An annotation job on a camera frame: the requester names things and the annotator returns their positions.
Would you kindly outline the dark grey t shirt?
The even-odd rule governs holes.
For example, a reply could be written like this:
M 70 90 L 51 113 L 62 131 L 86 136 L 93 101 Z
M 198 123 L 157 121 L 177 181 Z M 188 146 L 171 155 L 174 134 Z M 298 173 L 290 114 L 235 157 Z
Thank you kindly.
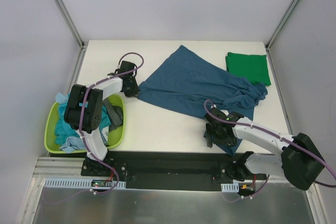
M 109 132 L 123 125 L 123 109 L 120 106 L 112 105 L 108 99 L 103 100 L 110 119 Z

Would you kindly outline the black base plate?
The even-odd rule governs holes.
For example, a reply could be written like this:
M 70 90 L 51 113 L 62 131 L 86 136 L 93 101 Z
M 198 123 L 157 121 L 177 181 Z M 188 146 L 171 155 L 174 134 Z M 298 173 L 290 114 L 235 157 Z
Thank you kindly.
M 243 154 L 109 152 L 105 163 L 127 189 L 220 191 L 232 183 L 227 168 Z

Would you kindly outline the dark blue t shirt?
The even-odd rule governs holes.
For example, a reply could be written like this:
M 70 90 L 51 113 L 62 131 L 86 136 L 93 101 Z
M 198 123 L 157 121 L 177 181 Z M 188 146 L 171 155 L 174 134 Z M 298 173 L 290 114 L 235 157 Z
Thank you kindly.
M 203 119 L 211 100 L 219 110 L 250 120 L 268 94 L 263 83 L 251 84 L 199 57 L 181 45 L 140 85 L 138 99 L 151 105 Z

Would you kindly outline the right aluminium frame post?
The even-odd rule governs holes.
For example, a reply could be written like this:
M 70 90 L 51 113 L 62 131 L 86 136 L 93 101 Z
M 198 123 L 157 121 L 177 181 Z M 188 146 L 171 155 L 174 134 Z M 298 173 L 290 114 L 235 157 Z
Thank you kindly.
M 287 25 L 289 19 L 291 18 L 292 14 L 295 12 L 296 8 L 298 7 L 301 0 L 291 0 L 290 4 L 286 8 L 283 16 L 281 17 L 278 25 L 276 26 L 274 32 L 272 33 L 270 39 L 266 42 L 265 48 L 266 51 L 269 51 L 273 44 L 276 42 L 277 38 Z

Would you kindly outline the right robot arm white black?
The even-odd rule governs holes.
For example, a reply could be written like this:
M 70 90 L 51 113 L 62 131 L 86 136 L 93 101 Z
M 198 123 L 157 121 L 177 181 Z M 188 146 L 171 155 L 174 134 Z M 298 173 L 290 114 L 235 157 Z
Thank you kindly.
M 228 115 L 213 107 L 206 111 L 206 134 L 209 145 L 230 146 L 246 140 L 267 150 L 268 154 L 246 151 L 228 165 L 231 179 L 244 181 L 253 174 L 285 178 L 300 190 L 308 190 L 324 169 L 323 158 L 311 138 L 303 133 L 296 136 L 264 128 L 249 118 L 232 112 Z

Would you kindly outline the left aluminium frame post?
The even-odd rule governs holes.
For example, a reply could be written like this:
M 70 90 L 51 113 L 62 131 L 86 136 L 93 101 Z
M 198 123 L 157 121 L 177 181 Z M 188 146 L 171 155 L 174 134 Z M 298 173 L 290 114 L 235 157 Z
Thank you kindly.
M 85 42 L 83 41 L 81 35 L 79 34 L 79 31 L 71 18 L 71 15 L 69 14 L 65 3 L 63 0 L 54 0 L 63 20 L 65 21 L 70 33 L 72 34 L 73 38 L 75 39 L 76 43 L 78 44 L 79 48 L 85 47 Z

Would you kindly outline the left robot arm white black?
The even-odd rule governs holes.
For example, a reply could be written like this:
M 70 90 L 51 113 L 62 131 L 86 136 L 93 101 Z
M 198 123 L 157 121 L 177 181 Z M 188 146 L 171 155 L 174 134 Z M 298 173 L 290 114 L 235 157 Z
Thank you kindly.
M 129 61 L 120 61 L 116 73 L 106 76 L 89 86 L 72 86 L 64 113 L 64 120 L 82 139 L 87 157 L 94 161 L 92 169 L 99 176 L 106 176 L 114 171 L 109 161 L 105 160 L 108 149 L 103 143 L 99 125 L 102 119 L 103 100 L 123 92 L 127 96 L 139 93 L 135 76 L 141 68 Z

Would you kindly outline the light blue t shirt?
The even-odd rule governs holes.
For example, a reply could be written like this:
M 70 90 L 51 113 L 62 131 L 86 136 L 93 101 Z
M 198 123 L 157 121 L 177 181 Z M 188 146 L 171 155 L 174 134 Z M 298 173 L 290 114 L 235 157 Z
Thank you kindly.
M 66 139 L 65 144 L 60 145 L 59 149 L 69 154 L 77 150 L 84 150 L 85 146 L 80 137 L 70 136 Z

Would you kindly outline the aluminium frame post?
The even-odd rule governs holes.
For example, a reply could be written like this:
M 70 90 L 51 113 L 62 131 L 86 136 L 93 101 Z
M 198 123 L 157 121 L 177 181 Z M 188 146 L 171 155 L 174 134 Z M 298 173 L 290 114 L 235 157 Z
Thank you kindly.
M 266 42 L 265 48 L 266 51 L 269 51 L 273 44 L 276 42 L 277 38 L 287 25 L 289 19 L 291 18 L 292 14 L 295 12 L 296 8 L 298 7 L 301 0 L 291 0 L 290 4 L 286 8 L 283 16 L 281 17 L 278 25 L 276 26 L 274 32 L 272 33 L 270 39 Z
M 65 21 L 70 33 L 72 34 L 73 38 L 75 39 L 76 43 L 78 44 L 79 48 L 85 47 L 85 42 L 83 41 L 81 35 L 79 34 L 79 31 L 71 18 L 71 15 L 69 14 L 65 3 L 63 0 L 54 0 L 63 20 Z

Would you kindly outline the lime green plastic basket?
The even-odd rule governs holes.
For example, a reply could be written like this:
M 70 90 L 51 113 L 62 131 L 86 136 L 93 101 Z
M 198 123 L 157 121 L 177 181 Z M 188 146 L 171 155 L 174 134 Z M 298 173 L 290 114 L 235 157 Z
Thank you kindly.
M 45 145 L 46 150 L 50 153 L 67 154 L 66 152 L 61 151 L 59 149 L 60 145 L 57 145 L 55 143 L 55 140 L 56 140 L 55 127 L 59 119 L 57 109 L 58 109 L 58 103 L 55 102 L 49 111 L 49 116 L 46 122 L 44 145 Z M 122 142 L 123 136 L 124 136 L 124 126 L 125 126 L 125 123 L 111 132 L 109 132 L 107 127 L 101 130 L 101 132 L 107 133 L 107 136 L 104 138 L 104 143 L 107 144 L 108 149 L 115 148 Z M 74 153 L 85 153 L 85 152 L 86 152 L 86 149 L 77 150 L 72 153 L 74 154 Z

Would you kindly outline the turquoise t shirt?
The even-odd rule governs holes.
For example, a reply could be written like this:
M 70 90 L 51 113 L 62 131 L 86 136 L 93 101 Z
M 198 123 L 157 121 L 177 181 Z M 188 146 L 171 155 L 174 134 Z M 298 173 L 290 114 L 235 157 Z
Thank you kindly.
M 71 126 L 68 123 L 66 123 L 64 120 L 64 114 L 65 114 L 65 109 L 67 106 L 68 98 L 69 98 L 69 94 L 63 95 L 62 93 L 58 93 L 55 97 L 55 101 L 59 103 L 59 107 L 58 107 L 59 120 L 55 128 L 55 135 L 56 135 L 55 142 L 58 145 L 65 144 L 66 139 L 70 136 L 79 137 L 76 131 L 73 130 Z M 111 125 L 111 122 L 108 117 L 107 110 L 105 106 L 103 106 L 99 129 L 102 130 L 103 128 L 110 126 L 110 125 Z

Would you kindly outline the folded green t shirt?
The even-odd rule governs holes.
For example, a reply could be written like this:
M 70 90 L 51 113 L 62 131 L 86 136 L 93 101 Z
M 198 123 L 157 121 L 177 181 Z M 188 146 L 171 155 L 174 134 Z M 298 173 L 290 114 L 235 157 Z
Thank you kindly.
M 226 70 L 236 76 L 245 77 L 252 84 L 271 85 L 266 55 L 245 55 L 228 52 Z

